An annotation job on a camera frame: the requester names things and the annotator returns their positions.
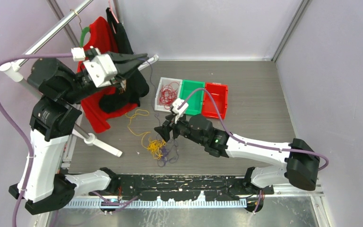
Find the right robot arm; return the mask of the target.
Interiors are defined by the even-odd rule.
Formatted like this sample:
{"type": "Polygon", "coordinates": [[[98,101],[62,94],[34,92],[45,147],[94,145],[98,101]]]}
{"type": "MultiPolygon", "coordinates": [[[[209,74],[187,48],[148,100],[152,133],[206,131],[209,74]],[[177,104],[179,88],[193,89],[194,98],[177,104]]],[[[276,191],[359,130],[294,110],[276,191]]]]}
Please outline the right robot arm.
{"type": "Polygon", "coordinates": [[[246,158],[267,163],[268,167],[247,169],[243,187],[249,194],[284,183],[306,191],[316,189],[320,157],[302,139],[294,138],[290,143],[277,143],[244,138],[215,128],[201,114],[190,119],[183,116],[178,120],[170,114],[154,130],[166,142],[182,136],[203,146],[214,157],[246,158]]]}

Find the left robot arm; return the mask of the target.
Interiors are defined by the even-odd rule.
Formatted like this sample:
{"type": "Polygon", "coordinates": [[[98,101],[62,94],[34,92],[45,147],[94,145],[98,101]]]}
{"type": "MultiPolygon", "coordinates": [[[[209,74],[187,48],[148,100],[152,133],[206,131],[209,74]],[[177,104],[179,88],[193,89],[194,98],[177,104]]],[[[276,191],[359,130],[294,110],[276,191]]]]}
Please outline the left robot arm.
{"type": "Polygon", "coordinates": [[[25,208],[32,215],[60,210],[73,197],[93,191],[114,195],[120,180],[109,168],[65,175],[58,172],[57,164],[81,115],[75,104],[130,78],[148,55],[73,48],[67,54],[28,57],[35,59],[35,63],[27,81],[42,96],[30,119],[32,153],[27,168],[21,181],[10,186],[9,193],[25,199],[25,208]]]}

